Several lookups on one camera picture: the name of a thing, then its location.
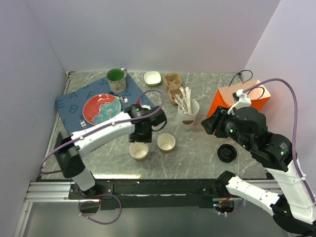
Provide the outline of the brown paper cup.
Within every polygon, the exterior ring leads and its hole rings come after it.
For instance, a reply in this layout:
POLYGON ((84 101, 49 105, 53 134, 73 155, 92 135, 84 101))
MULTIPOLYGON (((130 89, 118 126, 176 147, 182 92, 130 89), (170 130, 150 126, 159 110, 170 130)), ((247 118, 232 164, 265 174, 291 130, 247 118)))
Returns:
POLYGON ((129 146, 130 155, 139 162, 145 161, 149 153, 149 147, 145 143, 132 143, 129 146))
POLYGON ((157 138, 157 145, 161 153, 168 154, 175 148, 175 138, 173 135, 164 133, 157 138))

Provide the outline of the black coffee cup lid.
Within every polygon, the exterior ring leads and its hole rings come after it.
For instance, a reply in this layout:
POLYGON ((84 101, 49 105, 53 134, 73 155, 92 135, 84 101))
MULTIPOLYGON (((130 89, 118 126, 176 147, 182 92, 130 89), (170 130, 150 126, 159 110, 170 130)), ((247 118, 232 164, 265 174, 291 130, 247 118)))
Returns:
POLYGON ((236 149, 230 144, 223 144, 217 150, 219 160, 230 163, 237 158, 236 149))

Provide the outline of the orange paper bag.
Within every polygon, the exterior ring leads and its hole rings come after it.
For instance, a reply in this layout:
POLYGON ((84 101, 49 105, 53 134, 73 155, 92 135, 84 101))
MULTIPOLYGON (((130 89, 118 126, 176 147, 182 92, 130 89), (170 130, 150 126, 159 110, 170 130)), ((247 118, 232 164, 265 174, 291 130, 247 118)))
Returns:
POLYGON ((249 101, 251 102, 251 107, 254 107, 260 111, 271 97, 271 94, 266 89, 266 87, 264 85, 260 85, 257 88, 252 89, 250 92, 242 93, 244 90, 259 83, 260 81, 255 79, 248 82, 239 82, 230 86, 218 88, 207 114, 207 118, 215 113, 218 106, 230 108, 235 103, 239 104, 239 99, 241 99, 242 105, 245 101, 249 101))

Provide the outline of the cardboard cup carrier tray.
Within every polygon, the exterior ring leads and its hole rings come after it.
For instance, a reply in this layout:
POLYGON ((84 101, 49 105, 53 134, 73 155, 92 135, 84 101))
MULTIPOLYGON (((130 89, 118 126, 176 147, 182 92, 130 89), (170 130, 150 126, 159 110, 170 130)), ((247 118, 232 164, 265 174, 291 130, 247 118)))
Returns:
POLYGON ((171 104, 176 105, 176 95, 183 98, 183 93, 180 90, 182 87, 182 77, 179 73, 167 73, 163 78, 163 83, 168 89, 168 97, 171 104))

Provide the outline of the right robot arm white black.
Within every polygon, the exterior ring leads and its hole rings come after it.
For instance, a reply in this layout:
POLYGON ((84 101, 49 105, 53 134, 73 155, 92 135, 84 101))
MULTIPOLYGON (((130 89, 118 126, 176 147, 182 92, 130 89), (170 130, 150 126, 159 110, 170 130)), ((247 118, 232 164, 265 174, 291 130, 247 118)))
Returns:
POLYGON ((234 110, 219 106, 201 122, 205 132, 217 138, 231 138, 273 176, 282 194, 258 188, 232 172, 216 179, 216 192, 222 197, 239 196, 268 212, 285 231, 310 236, 316 232, 316 198, 305 186, 298 161, 293 158, 291 141, 268 131, 266 116, 253 107, 234 110))

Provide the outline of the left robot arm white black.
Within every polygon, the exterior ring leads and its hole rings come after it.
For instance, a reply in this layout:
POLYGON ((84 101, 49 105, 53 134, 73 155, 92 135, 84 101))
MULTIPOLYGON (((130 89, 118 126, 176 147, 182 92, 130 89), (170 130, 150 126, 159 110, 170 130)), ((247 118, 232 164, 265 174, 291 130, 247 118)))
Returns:
POLYGON ((95 149, 127 135, 130 143, 152 142, 152 127, 165 125, 166 115, 160 106, 148 109, 133 104, 115 117, 72 134, 60 132, 54 154, 63 176, 78 185, 86 198, 97 195, 98 186, 82 158, 95 149))

